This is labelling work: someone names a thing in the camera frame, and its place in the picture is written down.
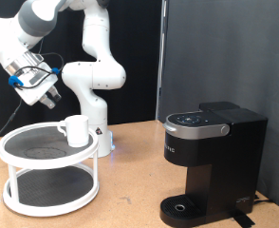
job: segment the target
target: black curtain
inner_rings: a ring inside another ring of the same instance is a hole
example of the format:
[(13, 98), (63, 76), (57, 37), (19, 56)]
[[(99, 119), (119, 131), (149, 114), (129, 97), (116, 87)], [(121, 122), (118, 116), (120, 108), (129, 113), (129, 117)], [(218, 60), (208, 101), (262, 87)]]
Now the black curtain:
[(279, 0), (169, 0), (160, 120), (232, 102), (269, 118), (258, 191), (279, 205)]
[[(0, 1), (0, 17), (15, 16), (23, 0)], [(127, 81), (120, 89), (95, 90), (108, 103), (108, 123), (123, 124), (155, 119), (158, 53), (160, 34), (161, 0), (127, 1), (112, 0), (108, 7), (110, 16), (110, 47), (114, 58), (125, 68)], [(66, 63), (95, 61), (82, 49), (83, 11), (60, 12), (58, 23), (43, 43), (42, 53), (57, 52)], [(39, 50), (38, 44), (31, 51)], [(59, 58), (46, 57), (51, 67), (59, 67)], [(9, 75), (0, 66), (0, 129), (19, 104), (19, 96), (8, 85)], [(14, 121), (4, 131), (27, 124), (53, 122), (80, 114), (79, 102), (75, 94), (65, 86), (61, 75), (55, 85), (63, 99), (49, 110), (37, 103), (28, 106), (23, 103)]]

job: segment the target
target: cable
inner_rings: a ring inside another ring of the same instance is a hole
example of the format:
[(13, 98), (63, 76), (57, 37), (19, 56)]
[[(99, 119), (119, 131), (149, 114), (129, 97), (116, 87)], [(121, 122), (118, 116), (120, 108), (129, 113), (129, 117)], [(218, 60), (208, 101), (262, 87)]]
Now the cable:
[(273, 200), (271, 199), (265, 199), (265, 200), (256, 200), (253, 204), (256, 205), (258, 203), (261, 203), (261, 202), (274, 202)]
[(59, 56), (61, 58), (61, 60), (62, 60), (62, 66), (60, 68), (60, 71), (64, 68), (64, 58), (63, 58), (62, 55), (60, 55), (58, 53), (55, 53), (55, 52), (45, 53), (45, 54), (41, 54), (41, 55), (42, 56), (44, 56), (44, 55), (57, 55), (57, 56)]
[(44, 40), (45, 40), (45, 37), (43, 37), (43, 39), (42, 39), (41, 47), (39, 48), (39, 51), (38, 51), (39, 54), (40, 54), (41, 51), (42, 51), (42, 47), (43, 47)]
[(18, 109), (20, 108), (20, 106), (22, 105), (23, 99), (20, 99), (20, 103), (19, 105), (16, 107), (15, 111), (13, 112), (13, 114), (9, 117), (8, 122), (6, 123), (6, 125), (4, 125), (4, 127), (0, 130), (0, 134), (6, 129), (6, 127), (9, 125), (9, 123), (11, 123), (18, 111)]
[[(61, 70), (64, 68), (64, 63), (65, 63), (65, 61), (64, 61), (64, 58), (63, 58), (60, 54), (55, 53), (55, 52), (50, 52), (50, 53), (45, 53), (45, 54), (41, 54), (41, 55), (42, 55), (42, 56), (44, 56), (44, 55), (57, 55), (57, 56), (59, 56), (59, 57), (61, 58), (61, 60), (62, 60), (62, 65), (61, 65), (59, 71), (61, 71)], [(36, 68), (36, 69), (40, 69), (40, 70), (42, 70), (43, 72), (48, 73), (48, 75), (45, 76), (38, 84), (36, 84), (36, 85), (34, 85), (34, 86), (26, 87), (26, 86), (21, 86), (21, 85), (14, 84), (18, 89), (21, 89), (21, 90), (23, 90), (23, 88), (34, 88), (34, 87), (39, 86), (48, 76), (50, 76), (51, 74), (54, 73), (54, 72), (49, 72), (49, 71), (47, 71), (47, 70), (45, 70), (45, 69), (43, 69), (43, 68), (37, 67), (37, 66), (24, 66), (24, 67), (21, 67), (20, 69), (18, 69), (18, 70), (15, 72), (15, 75), (18, 74), (18, 72), (21, 71), (21, 70), (23, 70), (24, 68)]]
[(40, 85), (48, 76), (50, 76), (50, 75), (51, 75), (51, 73), (48, 73), (47, 76), (45, 76), (38, 84), (36, 84), (36, 85), (34, 85), (34, 86), (25, 87), (25, 86), (20, 86), (20, 85), (17, 85), (17, 84), (15, 84), (15, 86), (16, 86), (17, 88), (19, 88), (19, 89), (23, 89), (23, 88), (34, 88), (34, 87), (39, 86), (39, 85)]

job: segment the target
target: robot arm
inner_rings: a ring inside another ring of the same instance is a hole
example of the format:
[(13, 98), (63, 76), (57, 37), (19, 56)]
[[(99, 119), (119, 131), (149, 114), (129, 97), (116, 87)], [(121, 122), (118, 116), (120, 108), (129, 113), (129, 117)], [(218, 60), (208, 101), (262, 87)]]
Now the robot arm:
[(121, 88), (126, 80), (125, 70), (110, 51), (108, 3), (107, 0), (75, 0), (69, 6), (84, 11), (83, 49), (96, 62), (69, 63), (62, 72), (65, 85), (80, 102), (82, 115), (89, 118), (90, 128), (98, 134), (99, 157), (107, 156), (115, 146), (107, 127), (107, 103), (93, 89)]
[(50, 72), (51, 68), (44, 63), (41, 55), (34, 54), (29, 49), (54, 29), (58, 11), (64, 10), (71, 2), (70, 0), (28, 0), (14, 18), (0, 18), (0, 64), (9, 76), (17, 74), (24, 87), (32, 87), (22, 90), (15, 88), (28, 105), (40, 101), (53, 108), (55, 103), (47, 97), (47, 92), (55, 101), (61, 99), (54, 86), (58, 80), (57, 76), (50, 74), (41, 82), (48, 75), (46, 71)]

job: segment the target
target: coffee maker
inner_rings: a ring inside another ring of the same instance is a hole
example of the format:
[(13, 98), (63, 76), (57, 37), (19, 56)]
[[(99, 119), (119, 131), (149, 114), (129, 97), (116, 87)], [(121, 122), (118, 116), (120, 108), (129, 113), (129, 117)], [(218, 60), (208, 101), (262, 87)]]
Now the coffee maker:
[(253, 207), (267, 122), (227, 102), (168, 116), (163, 125), (165, 159), (188, 170), (185, 194), (165, 199), (160, 218), (173, 227), (228, 218), (251, 227), (246, 214)]

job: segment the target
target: wooden table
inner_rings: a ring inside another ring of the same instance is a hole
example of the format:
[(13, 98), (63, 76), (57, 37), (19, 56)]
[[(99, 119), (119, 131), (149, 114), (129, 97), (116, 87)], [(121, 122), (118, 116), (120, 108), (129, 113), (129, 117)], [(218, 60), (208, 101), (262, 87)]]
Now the wooden table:
[[(185, 191), (186, 170), (164, 159), (165, 130), (158, 121), (109, 126), (116, 149), (99, 159), (100, 192), (84, 208), (54, 218), (31, 218), (9, 211), (2, 201), (9, 178), (0, 160), (0, 227), (168, 227), (159, 218), (160, 203)], [(92, 167), (92, 160), (84, 164)], [(279, 206), (262, 202), (249, 217), (255, 228), (279, 227)], [(233, 219), (200, 226), (240, 228)]]

